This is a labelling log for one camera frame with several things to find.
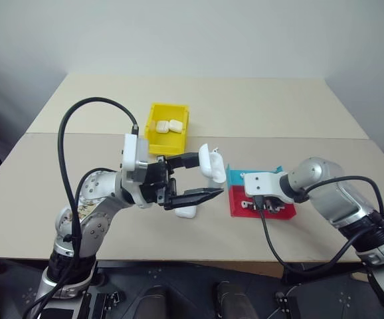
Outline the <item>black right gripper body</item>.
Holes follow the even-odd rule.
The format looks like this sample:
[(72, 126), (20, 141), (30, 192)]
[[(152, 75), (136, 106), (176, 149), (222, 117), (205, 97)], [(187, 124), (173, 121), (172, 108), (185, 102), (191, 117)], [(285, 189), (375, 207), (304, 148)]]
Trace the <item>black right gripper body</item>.
[(276, 197), (261, 196), (257, 200), (257, 209), (265, 211), (281, 211), (285, 208), (285, 203)]

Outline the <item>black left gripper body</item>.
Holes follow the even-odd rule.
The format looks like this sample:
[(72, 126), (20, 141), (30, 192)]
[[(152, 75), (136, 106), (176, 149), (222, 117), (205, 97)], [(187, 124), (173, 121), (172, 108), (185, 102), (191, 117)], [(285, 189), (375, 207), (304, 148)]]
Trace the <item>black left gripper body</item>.
[(174, 209), (174, 199), (177, 197), (174, 174), (177, 156), (158, 156), (155, 163), (147, 166), (144, 182), (140, 192), (146, 203), (157, 203), (164, 209)]

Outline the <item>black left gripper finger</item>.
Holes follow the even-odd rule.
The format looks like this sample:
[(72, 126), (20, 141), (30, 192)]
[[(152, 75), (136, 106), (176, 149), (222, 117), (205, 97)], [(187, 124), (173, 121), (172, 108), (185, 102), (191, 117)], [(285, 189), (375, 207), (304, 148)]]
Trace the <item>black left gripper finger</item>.
[(172, 210), (176, 208), (196, 206), (220, 195), (223, 191), (223, 188), (214, 187), (190, 189), (181, 195), (171, 191), (164, 197), (163, 208), (165, 210)]
[(199, 154), (197, 152), (188, 152), (176, 156), (170, 156), (165, 160), (167, 165), (170, 167), (170, 170), (174, 170), (180, 167), (189, 169), (200, 166)]

